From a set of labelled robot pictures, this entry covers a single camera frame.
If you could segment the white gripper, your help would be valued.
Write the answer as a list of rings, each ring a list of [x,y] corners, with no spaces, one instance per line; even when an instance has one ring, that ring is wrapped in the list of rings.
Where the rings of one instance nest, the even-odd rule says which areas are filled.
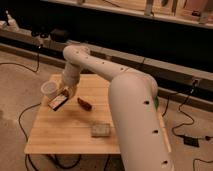
[[[62,72],[62,83],[64,86],[69,87],[69,98],[73,98],[77,92],[76,85],[80,81],[80,73],[81,73],[81,67],[78,65],[74,65],[71,63],[66,63],[65,68]],[[60,87],[56,91],[56,96],[62,93],[66,88]]]

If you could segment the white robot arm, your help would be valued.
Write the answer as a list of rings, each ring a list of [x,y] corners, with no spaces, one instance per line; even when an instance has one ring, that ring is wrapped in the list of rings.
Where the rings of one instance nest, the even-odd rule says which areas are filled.
[[[63,49],[62,85],[75,90],[88,69],[109,82],[108,103],[125,171],[175,171],[162,117],[157,114],[158,85],[149,74],[103,60],[82,45]]]

